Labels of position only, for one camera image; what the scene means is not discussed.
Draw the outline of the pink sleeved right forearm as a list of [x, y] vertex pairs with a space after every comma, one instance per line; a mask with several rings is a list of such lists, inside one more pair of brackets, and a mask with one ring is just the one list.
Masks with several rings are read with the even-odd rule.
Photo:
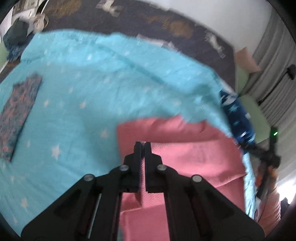
[[255, 221], [262, 227], [265, 235], [269, 235], [278, 225], [281, 217], [280, 195], [277, 186], [269, 193], [266, 202], [261, 202], [255, 211]]

